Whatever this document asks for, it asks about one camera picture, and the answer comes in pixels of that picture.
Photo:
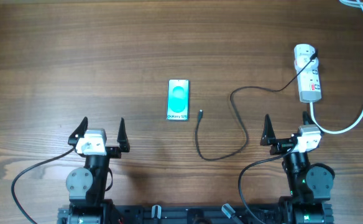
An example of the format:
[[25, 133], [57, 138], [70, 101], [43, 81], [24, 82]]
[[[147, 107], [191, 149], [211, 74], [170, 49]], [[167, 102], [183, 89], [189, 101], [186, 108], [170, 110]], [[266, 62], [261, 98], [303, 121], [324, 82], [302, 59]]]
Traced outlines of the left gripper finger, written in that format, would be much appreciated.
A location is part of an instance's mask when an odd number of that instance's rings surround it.
[[76, 144], [79, 138], [83, 138], [88, 129], [88, 118], [85, 116], [79, 126], [70, 134], [68, 138], [69, 144]]
[[120, 146], [129, 146], [129, 140], [127, 138], [124, 118], [121, 118], [121, 121], [120, 121], [120, 124], [119, 124], [119, 131], [118, 131], [118, 134], [117, 134], [117, 142], [119, 143]]

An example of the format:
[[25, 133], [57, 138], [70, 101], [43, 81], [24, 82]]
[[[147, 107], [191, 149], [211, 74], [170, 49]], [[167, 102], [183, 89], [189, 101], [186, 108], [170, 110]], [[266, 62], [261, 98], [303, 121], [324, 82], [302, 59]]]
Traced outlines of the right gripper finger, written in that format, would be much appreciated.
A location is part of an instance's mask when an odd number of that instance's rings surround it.
[[262, 133], [262, 138], [260, 140], [261, 146], [270, 146], [276, 144], [276, 137], [273, 130], [272, 122], [269, 114], [265, 115], [264, 119], [264, 129]]
[[307, 111], [304, 111], [302, 114], [303, 119], [303, 127], [302, 127], [302, 133], [303, 134], [324, 134], [322, 130], [314, 123], [314, 121], [311, 119], [311, 116], [308, 114]]

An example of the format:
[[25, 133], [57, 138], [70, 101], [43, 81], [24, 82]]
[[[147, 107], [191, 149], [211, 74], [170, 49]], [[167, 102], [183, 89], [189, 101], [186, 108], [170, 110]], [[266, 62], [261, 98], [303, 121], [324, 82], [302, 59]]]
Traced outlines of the teal Galaxy smartphone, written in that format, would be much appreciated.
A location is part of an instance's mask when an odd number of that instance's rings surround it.
[[173, 121], [187, 121], [189, 112], [189, 80], [169, 80], [167, 119]]

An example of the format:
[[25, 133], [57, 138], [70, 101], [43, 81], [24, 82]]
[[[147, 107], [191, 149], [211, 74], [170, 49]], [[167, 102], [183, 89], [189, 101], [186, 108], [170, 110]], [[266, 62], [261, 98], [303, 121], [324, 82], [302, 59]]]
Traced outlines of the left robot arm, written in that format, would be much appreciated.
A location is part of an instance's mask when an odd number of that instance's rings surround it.
[[121, 119], [117, 135], [118, 146], [107, 146], [107, 136], [103, 128], [88, 128], [88, 118], [68, 138], [68, 144], [85, 158], [82, 168], [69, 173], [66, 187], [70, 206], [59, 211], [58, 223], [123, 223], [124, 218], [111, 199], [105, 199], [105, 192], [112, 186], [106, 185], [112, 175], [109, 168], [111, 159], [120, 159], [123, 152], [130, 151], [124, 119]]

